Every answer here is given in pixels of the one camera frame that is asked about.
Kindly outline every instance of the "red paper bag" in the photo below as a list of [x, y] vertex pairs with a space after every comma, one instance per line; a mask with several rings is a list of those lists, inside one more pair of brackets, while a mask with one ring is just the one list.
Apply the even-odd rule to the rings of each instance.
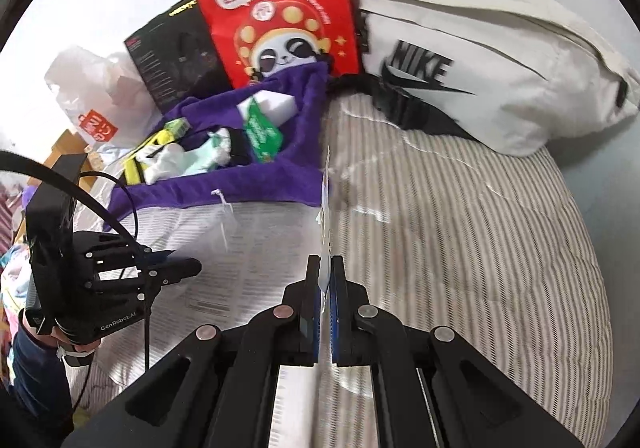
[[251, 76], [334, 58], [334, 75], [358, 72], [349, 0], [198, 0], [225, 70]]

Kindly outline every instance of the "black box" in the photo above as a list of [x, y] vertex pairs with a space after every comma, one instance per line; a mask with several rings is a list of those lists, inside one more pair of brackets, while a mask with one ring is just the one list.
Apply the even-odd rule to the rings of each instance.
[[232, 88], [197, 0], [178, 2], [124, 44], [162, 113]]

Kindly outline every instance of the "purple cloth bag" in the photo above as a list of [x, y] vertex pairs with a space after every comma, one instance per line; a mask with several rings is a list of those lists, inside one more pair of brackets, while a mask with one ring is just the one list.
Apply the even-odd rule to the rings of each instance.
[[[186, 117], [191, 132], [214, 125], [242, 128], [237, 105], [259, 90], [293, 95], [298, 114], [280, 127], [282, 149], [271, 163], [220, 168], [208, 173], [158, 181], [152, 186], [128, 187], [136, 209], [190, 208], [220, 203], [212, 190], [222, 191], [227, 202], [285, 201], [319, 206], [322, 172], [320, 169], [320, 118], [326, 99], [328, 70], [325, 63], [309, 63], [286, 68], [260, 84], [230, 90], [206, 99], [190, 97], [167, 112], [166, 121]], [[200, 146], [206, 132], [186, 137], [180, 144], [187, 150]], [[108, 210], [121, 220], [132, 212], [124, 191], [116, 186]]]

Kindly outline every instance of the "white nike bag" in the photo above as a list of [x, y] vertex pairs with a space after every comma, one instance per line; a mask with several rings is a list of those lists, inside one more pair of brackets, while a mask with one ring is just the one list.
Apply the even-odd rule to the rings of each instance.
[[529, 155], [638, 113], [638, 73], [554, 0], [359, 1], [366, 72], [497, 152]]

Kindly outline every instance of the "metal screw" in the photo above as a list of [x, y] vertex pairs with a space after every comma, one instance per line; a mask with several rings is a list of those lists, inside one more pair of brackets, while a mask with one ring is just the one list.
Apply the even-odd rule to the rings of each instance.
[[196, 330], [196, 338], [199, 340], [212, 340], [216, 337], [217, 331], [213, 325], [201, 325]]
[[378, 316], [378, 308], [372, 305], [361, 305], [358, 307], [358, 314], [363, 318], [375, 318]]
[[293, 308], [289, 305], [278, 305], [273, 310], [273, 315], [276, 318], [289, 318], [293, 316]]
[[456, 333], [448, 327], [438, 327], [433, 335], [441, 342], [450, 342], [456, 337]]

